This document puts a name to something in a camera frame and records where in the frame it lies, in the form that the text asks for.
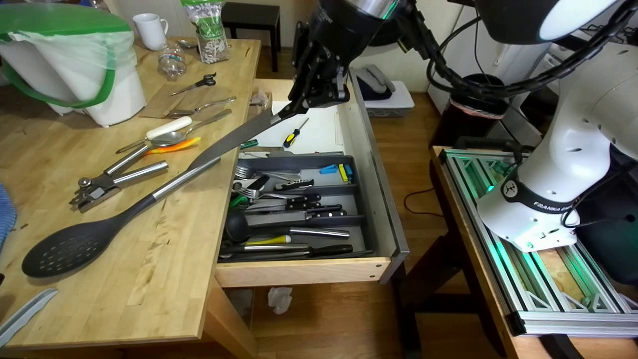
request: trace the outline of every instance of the orange handle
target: orange handle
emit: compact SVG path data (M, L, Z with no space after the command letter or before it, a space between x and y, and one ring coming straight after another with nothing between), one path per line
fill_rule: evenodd
M200 141L200 137L186 137L178 143L172 143L172 145L167 145L167 147L153 147L147 151L147 155L155 155L155 153L172 153L172 151L182 151L182 149L188 149L192 145L196 145Z

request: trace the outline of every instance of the drawer front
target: drawer front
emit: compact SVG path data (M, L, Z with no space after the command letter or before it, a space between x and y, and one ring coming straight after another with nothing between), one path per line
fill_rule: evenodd
M258 81L260 87L272 93L274 101L284 99L290 83L286 79ZM408 252L360 93L352 91L350 101L326 109L310 109L304 117L308 121L292 145L294 151L342 151L354 159L360 191L358 205L366 217L364 242L368 252L338 258L224 260L214 264L214 276L222 286L384 282ZM258 143L280 145L280 137L294 127L294 119L270 127L258 135Z

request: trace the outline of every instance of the knife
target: knife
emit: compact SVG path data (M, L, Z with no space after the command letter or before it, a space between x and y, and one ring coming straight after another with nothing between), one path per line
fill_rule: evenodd
M7 316L0 324L0 346L3 346L41 306L47 304L55 296L57 288L49 286L35 296L31 296L25 304L21 304L11 316Z

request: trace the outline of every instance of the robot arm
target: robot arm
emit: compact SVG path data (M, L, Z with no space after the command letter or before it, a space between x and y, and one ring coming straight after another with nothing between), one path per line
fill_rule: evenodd
M607 43L561 79L545 137L495 191L478 199L482 223L521 250L573 242L577 215L571 205L605 175L609 145L638 159L635 91L633 45Z
M346 101L344 71L386 21L394 21L404 47L414 47L448 79L452 91L470 97L509 97L569 73L605 43L609 33L633 15L638 0L623 0L611 19L553 69L511 85L464 81L446 67L440 45L422 23L414 0L318 0L320 7L306 27L304 47L296 55L296 77L288 105L278 117L304 113L308 107ZM559 37L591 19L613 0L474 0L491 37L529 43ZM571 201L607 169L607 147L638 157L638 49L609 49L577 69L559 95L553 125L535 151L497 191L478 201L482 221L517 248L545 248L573 242L563 213Z
M474 5L484 17L484 25L491 37L503 43L531 43L553 39L575 29L611 1L613 0L587 0L585 3L579 0L474 0ZM587 45L533 79L509 85L476 85L446 65L440 45L424 25L414 0L318 0L318 9L298 39L302 45L298 45L298 53L294 55L296 77L288 93L288 105L278 117L284 119L294 113L304 113L308 107L346 101L344 71L386 21L394 21L398 27L400 37L396 41L404 49L414 47L420 57L430 59L440 77L450 83L442 85L432 81L432 85L462 91L470 97L511 97L569 73L593 55L609 33L623 27L635 7L638 0L623 0L609 23L603 25Z

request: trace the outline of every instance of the metal rack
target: metal rack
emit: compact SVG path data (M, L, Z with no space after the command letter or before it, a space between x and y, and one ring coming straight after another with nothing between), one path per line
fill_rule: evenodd
M635 336L638 304L611 284L581 242L521 252L480 223L476 199L513 167L509 153L444 149L444 159L513 332Z

